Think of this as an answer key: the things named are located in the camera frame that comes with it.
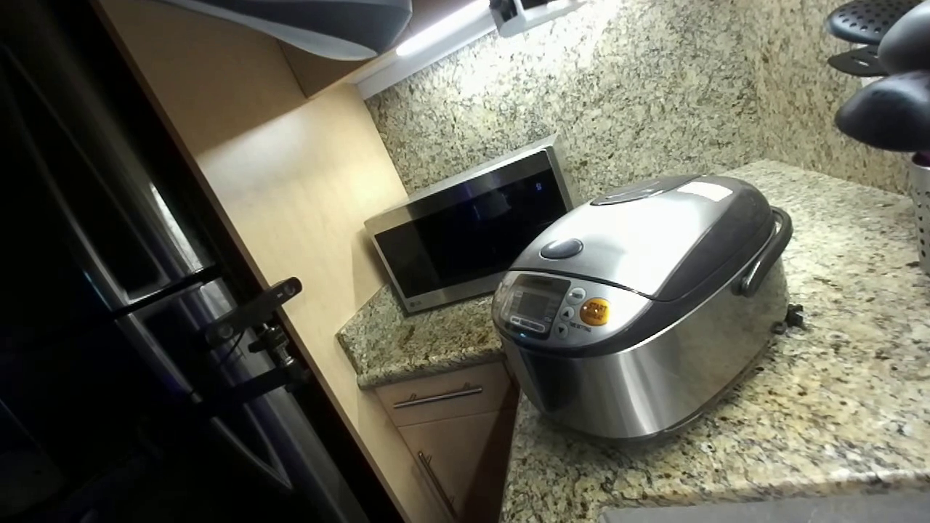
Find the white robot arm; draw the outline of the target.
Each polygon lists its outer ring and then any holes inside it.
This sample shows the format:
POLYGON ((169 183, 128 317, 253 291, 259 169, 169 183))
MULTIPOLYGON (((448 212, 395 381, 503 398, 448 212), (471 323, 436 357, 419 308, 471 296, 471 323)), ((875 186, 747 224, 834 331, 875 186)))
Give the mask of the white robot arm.
POLYGON ((171 0, 302 52, 331 61, 369 61, 387 52, 413 20, 413 0, 171 0))

